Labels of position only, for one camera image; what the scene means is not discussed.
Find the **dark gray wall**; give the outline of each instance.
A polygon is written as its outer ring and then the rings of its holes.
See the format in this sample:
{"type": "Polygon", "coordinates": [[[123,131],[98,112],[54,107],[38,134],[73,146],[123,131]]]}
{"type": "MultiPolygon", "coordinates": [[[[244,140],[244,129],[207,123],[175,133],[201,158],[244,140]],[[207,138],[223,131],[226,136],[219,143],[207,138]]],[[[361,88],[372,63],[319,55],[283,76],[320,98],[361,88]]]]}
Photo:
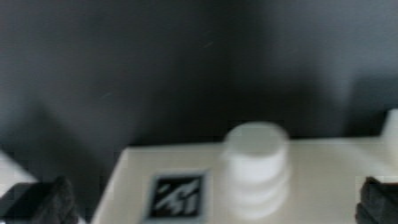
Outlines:
{"type": "Polygon", "coordinates": [[[395,0],[0,2],[0,142],[93,215],[128,143],[377,135],[398,106],[395,0]]]}

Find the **white cylinder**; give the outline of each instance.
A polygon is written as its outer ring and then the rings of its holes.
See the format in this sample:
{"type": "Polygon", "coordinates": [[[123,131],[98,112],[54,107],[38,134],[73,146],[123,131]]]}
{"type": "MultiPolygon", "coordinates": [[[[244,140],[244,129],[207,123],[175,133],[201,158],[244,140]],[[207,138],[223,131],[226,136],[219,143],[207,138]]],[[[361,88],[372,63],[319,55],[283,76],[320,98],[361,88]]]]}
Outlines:
{"type": "Polygon", "coordinates": [[[274,213],[290,192],[288,135],[267,122],[240,125],[224,141],[226,206],[244,219],[274,213]]]}

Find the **white base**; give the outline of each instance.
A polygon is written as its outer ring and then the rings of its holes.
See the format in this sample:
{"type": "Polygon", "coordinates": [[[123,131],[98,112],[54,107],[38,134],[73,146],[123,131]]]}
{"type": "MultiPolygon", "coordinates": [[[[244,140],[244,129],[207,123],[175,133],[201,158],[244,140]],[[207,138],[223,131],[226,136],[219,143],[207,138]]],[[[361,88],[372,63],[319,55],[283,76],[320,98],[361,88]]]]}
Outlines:
{"type": "Polygon", "coordinates": [[[95,224],[139,224],[153,175],[210,170],[208,224],[354,224],[359,189],[367,176],[398,182],[381,138],[292,141],[290,196],[278,212],[258,221],[226,209],[223,144],[132,147],[125,150],[95,216],[95,224]]]}

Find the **white cylindrical object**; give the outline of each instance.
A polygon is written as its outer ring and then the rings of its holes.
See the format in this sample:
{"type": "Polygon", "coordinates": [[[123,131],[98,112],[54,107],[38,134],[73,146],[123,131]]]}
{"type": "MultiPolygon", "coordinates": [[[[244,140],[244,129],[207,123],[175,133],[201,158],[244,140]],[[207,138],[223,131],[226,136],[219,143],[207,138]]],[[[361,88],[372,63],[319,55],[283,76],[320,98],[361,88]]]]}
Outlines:
{"type": "Polygon", "coordinates": [[[288,135],[276,124],[251,122],[231,130],[224,144],[226,206],[240,218],[260,219],[290,192],[288,135]]]}

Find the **black label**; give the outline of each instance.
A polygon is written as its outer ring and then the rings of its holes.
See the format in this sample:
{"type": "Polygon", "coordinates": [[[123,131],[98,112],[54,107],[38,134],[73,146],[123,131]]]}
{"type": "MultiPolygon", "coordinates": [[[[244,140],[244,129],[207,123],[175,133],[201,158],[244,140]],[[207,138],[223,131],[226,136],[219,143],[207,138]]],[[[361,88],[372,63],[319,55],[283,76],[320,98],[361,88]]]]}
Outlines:
{"type": "Polygon", "coordinates": [[[155,178],[148,219],[198,219],[203,216],[203,174],[155,178]]]}

